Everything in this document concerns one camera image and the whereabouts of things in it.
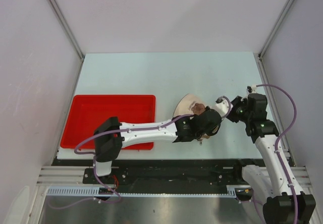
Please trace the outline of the beige mesh laundry bag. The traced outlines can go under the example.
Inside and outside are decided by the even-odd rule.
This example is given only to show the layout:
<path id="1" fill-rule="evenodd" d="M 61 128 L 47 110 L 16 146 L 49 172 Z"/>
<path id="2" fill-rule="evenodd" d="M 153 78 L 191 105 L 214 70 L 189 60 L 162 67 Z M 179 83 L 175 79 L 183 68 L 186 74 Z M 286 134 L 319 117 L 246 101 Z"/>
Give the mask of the beige mesh laundry bag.
<path id="1" fill-rule="evenodd" d="M 178 135 L 178 138 L 176 139 L 177 142 L 190 142 L 196 139 L 190 126 L 190 120 L 195 116 L 195 114 L 192 112 L 191 109 L 196 103 L 204 104 L 205 110 L 212 109 L 209 106 L 207 106 L 196 95 L 194 94 L 185 95 L 177 104 L 173 113 L 173 119 L 180 117 L 180 119 L 175 122 L 175 125 L 177 127 L 177 135 Z M 203 136 L 201 139 L 196 139 L 196 140 L 201 141 L 202 139 L 208 139 L 208 138 L 210 137 Z"/>

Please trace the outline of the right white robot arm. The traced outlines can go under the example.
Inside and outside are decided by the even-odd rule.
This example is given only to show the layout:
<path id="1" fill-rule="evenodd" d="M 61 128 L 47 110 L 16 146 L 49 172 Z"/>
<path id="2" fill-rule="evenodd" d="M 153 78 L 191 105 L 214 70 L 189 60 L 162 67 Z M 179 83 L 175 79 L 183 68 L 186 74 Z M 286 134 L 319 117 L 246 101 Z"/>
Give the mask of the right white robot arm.
<path id="1" fill-rule="evenodd" d="M 316 201 L 304 192 L 289 166 L 276 124 L 267 118 L 267 97 L 250 93 L 245 98 L 237 96 L 231 104 L 228 120 L 245 124 L 268 173 L 264 176 L 256 165 L 241 166 L 233 171 L 234 181 L 251 186 L 263 204 L 266 223 L 309 223 Z"/>

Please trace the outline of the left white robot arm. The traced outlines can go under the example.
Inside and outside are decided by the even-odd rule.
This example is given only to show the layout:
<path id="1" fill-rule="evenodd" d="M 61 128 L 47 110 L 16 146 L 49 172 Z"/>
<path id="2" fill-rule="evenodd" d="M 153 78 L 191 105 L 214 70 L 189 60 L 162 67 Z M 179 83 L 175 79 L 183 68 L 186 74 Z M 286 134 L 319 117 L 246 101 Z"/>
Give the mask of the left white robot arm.
<path id="1" fill-rule="evenodd" d="M 131 124 L 111 117 L 94 131 L 94 178 L 107 183 L 112 177 L 112 161 L 121 149 L 148 142 L 191 142 L 213 136 L 222 122 L 221 115 L 209 107 L 199 115 L 181 115 L 159 123 Z"/>

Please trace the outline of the brown bra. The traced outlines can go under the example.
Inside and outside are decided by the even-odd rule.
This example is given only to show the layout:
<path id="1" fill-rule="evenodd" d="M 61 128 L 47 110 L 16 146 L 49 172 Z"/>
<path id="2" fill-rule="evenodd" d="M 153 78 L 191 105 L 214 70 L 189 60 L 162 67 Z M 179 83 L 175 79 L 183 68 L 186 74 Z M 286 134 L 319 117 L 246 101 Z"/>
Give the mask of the brown bra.
<path id="1" fill-rule="evenodd" d="M 205 111 L 205 105 L 202 103 L 196 103 L 191 110 L 195 115 L 200 115 Z"/>

